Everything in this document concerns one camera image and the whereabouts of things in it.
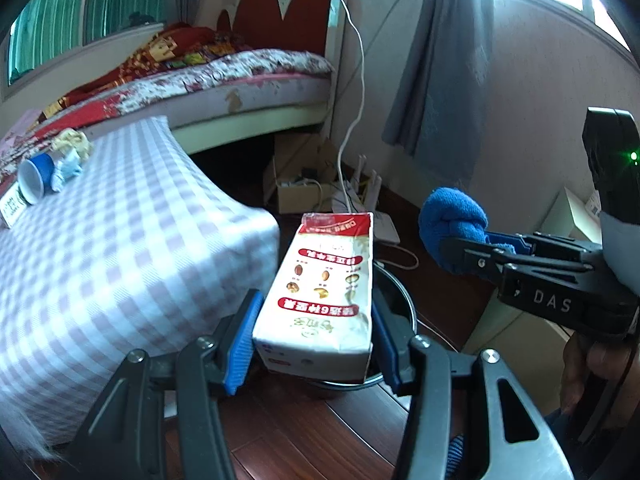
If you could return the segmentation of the person's right hand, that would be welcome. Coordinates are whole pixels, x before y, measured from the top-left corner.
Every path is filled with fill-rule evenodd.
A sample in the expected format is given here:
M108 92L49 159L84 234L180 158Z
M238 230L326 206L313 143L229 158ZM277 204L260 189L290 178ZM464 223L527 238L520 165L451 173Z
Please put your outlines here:
M582 351L576 333L570 336L564 352L564 370L561 380L560 407L563 414L572 414L585 390L586 377L592 373L617 382L623 375L630 349L626 347L610 348L604 344L594 344L588 352ZM610 411L607 427L623 427L639 405L639 356L634 357L623 387Z

